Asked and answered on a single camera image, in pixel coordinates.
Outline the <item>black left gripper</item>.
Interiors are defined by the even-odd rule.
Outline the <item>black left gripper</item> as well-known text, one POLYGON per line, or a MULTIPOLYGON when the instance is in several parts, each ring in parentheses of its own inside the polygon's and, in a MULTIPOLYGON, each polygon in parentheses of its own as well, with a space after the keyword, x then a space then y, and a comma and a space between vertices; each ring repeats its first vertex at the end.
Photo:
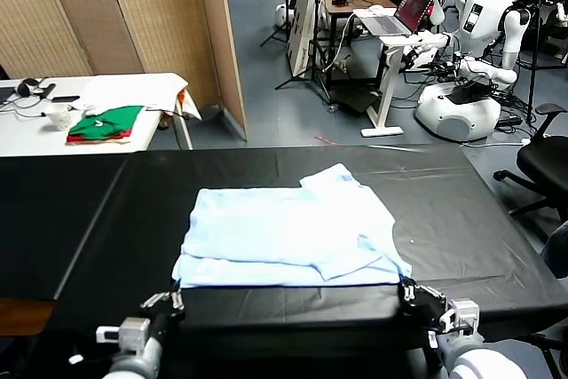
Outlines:
POLYGON ((173 284, 171 296, 170 292, 155 293, 140 305, 140 311, 150 319, 150 336, 154 339, 165 339, 185 318, 181 280, 173 284))

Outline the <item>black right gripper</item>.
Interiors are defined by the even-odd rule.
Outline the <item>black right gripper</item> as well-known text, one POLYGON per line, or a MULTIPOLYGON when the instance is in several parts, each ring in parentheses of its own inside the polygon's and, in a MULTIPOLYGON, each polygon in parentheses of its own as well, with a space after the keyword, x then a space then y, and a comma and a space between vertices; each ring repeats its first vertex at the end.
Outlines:
POLYGON ((423 328, 441 328, 440 318, 446 312, 446 296, 430 286, 417 285, 409 277, 401 277, 398 298, 405 314, 417 318, 423 328))

